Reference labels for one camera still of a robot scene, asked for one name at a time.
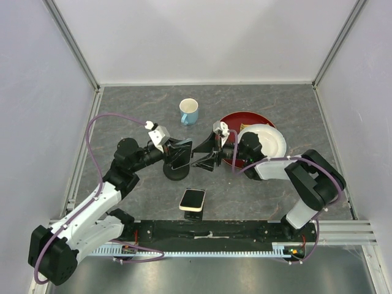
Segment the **black round-base phone holder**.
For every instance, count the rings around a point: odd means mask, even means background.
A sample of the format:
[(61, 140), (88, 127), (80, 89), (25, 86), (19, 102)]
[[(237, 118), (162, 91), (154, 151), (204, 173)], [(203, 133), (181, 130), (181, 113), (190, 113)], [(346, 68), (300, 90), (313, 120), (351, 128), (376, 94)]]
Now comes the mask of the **black round-base phone holder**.
[(185, 165), (183, 167), (172, 169), (171, 166), (164, 164), (163, 165), (163, 173), (164, 175), (172, 181), (180, 181), (188, 176), (190, 172), (190, 166)]

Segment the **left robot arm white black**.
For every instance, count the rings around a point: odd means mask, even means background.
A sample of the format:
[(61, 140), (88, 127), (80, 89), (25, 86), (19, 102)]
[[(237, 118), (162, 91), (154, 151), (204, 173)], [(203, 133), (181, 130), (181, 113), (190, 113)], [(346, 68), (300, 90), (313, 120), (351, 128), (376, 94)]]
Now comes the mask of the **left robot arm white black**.
[(163, 161), (165, 176), (179, 181), (189, 174), (192, 140), (169, 138), (158, 149), (152, 142), (144, 148), (133, 138), (117, 144), (114, 159), (98, 186), (71, 213), (51, 227), (42, 225), (31, 234), (28, 264), (34, 268), (34, 280), (43, 285), (61, 285), (74, 273), (77, 265), (92, 251), (113, 239), (130, 240), (134, 235), (134, 218), (116, 209), (97, 224), (98, 218), (123, 200), (137, 185), (137, 171)]

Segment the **black folding phone stand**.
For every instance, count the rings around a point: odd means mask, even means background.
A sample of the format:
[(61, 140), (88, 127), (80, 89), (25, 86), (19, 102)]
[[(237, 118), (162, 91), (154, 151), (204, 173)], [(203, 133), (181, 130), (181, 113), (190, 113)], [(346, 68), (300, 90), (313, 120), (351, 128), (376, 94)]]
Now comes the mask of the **black folding phone stand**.
[(193, 221), (200, 221), (203, 217), (203, 210), (199, 213), (184, 211), (184, 218)]

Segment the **dark phone with grey case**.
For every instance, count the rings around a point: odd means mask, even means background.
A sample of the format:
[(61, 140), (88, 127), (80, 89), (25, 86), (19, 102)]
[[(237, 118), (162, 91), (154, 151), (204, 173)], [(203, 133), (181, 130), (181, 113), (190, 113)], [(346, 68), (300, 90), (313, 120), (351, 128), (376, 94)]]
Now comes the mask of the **dark phone with grey case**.
[(192, 144), (193, 141), (190, 138), (171, 144), (171, 167), (173, 170), (189, 165)]

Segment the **phone with beige case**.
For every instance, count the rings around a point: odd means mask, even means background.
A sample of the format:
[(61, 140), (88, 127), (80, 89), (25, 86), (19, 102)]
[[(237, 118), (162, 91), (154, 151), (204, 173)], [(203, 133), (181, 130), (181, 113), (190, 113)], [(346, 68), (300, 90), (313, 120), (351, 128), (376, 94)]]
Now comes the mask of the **phone with beige case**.
[(178, 207), (181, 211), (199, 213), (203, 210), (205, 195), (205, 190), (186, 189)]

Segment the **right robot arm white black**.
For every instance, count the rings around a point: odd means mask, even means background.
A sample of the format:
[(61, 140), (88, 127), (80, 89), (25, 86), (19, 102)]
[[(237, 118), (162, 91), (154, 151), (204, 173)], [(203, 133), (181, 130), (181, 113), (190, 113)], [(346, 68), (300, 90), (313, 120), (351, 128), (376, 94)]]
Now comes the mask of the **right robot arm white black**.
[(239, 171), (249, 179), (266, 181), (280, 179), (290, 181), (300, 199), (281, 219), (281, 235), (294, 241), (303, 233), (303, 227), (325, 208), (338, 201), (347, 184), (343, 176), (316, 150), (309, 149), (299, 156), (267, 157), (262, 153), (262, 144), (257, 134), (245, 132), (235, 135), (233, 143), (224, 143), (221, 131), (210, 136), (192, 150), (205, 157), (192, 166), (213, 171), (224, 159), (243, 161)]

